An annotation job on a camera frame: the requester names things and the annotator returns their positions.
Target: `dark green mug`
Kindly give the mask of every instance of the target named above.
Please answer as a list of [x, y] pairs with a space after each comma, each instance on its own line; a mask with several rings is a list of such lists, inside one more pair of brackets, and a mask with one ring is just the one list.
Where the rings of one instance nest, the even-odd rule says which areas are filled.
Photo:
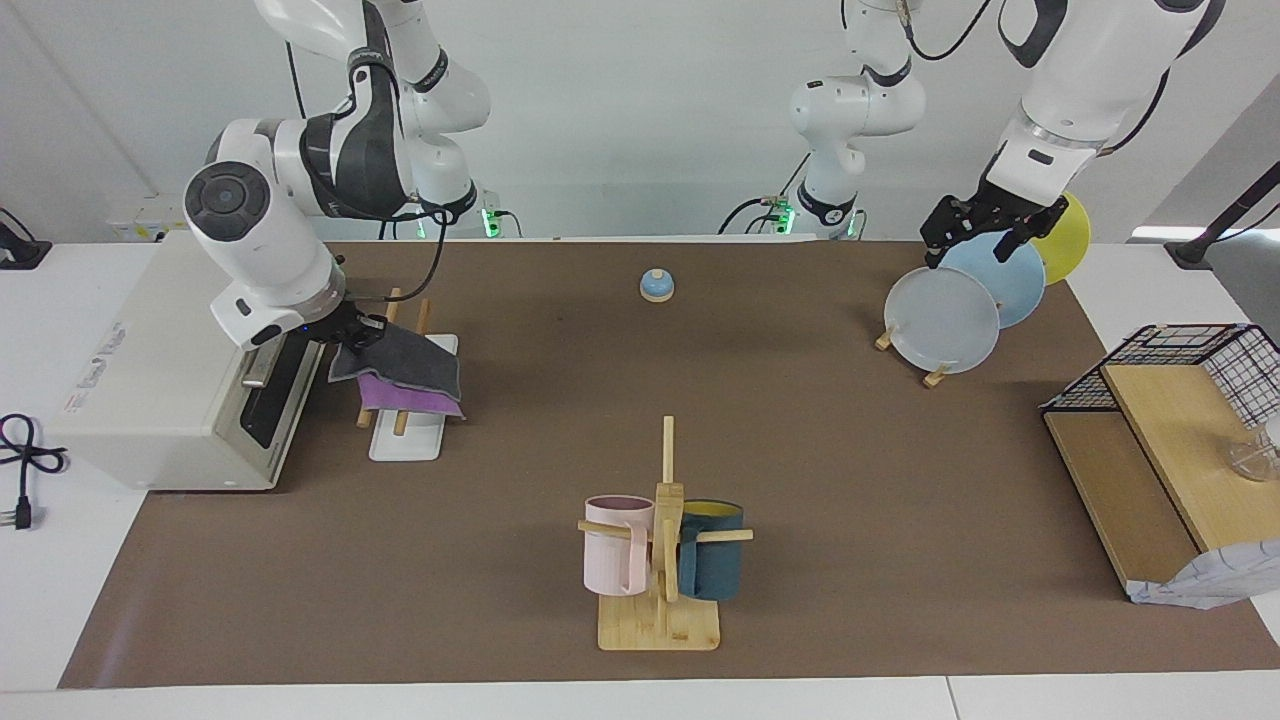
[[680, 521], [680, 594], [730, 600], [742, 574], [741, 542], [698, 542], [698, 533], [741, 530], [742, 506], [723, 500], [690, 500]]

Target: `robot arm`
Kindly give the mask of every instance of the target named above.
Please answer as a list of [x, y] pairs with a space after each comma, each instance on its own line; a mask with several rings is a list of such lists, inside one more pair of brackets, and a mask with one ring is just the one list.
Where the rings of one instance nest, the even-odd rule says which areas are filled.
[[1044, 237], [1062, 190], [1119, 131], [1170, 64], [1212, 28], [1225, 0], [1005, 0], [1000, 33], [1032, 82], [969, 200], [945, 196], [920, 227], [931, 268], [952, 246], [1007, 231], [1004, 261]]
[[476, 201], [462, 151], [442, 133], [484, 124], [484, 85], [449, 61], [421, 0], [360, 8], [357, 22], [317, 0], [259, 0], [285, 37], [330, 55], [351, 47], [351, 95], [306, 120], [230, 123], [187, 187], [188, 225], [232, 278], [211, 309], [244, 350], [291, 331], [355, 347], [380, 337], [381, 323], [344, 299], [307, 215], [443, 225]]
[[[919, 8], [923, 0], [910, 0]], [[924, 87], [911, 76], [911, 49], [902, 35], [895, 0], [849, 3], [845, 40], [858, 76], [814, 79], [791, 96], [791, 122], [813, 152], [788, 202], [796, 232], [840, 237], [847, 232], [865, 156], [855, 137], [886, 136], [914, 128], [924, 117]]]

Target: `mug handle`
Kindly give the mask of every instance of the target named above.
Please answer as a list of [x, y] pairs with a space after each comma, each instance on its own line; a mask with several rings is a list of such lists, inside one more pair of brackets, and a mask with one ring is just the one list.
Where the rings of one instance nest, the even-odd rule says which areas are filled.
[[639, 523], [627, 523], [631, 528], [631, 552], [627, 557], [627, 582], [622, 592], [639, 594], [649, 582], [649, 530]]
[[696, 597], [698, 592], [698, 527], [689, 524], [680, 529], [680, 564], [676, 566], [680, 594]]

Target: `pink mug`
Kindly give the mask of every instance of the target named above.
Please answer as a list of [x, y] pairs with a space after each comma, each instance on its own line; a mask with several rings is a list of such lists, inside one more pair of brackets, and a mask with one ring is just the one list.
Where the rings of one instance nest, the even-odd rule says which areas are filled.
[[649, 532], [653, 501], [632, 495], [598, 495], [586, 500], [586, 519], [631, 528], [631, 537], [584, 533], [582, 584], [596, 594], [640, 594], [649, 587]]

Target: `wire basket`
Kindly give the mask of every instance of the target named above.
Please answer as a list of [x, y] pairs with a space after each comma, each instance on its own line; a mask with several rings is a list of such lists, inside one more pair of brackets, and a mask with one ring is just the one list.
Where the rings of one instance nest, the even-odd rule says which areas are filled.
[[1041, 406], [1042, 413], [1116, 411], [1107, 365], [1202, 365], [1245, 428], [1280, 411], [1280, 348], [1258, 325], [1146, 325]]

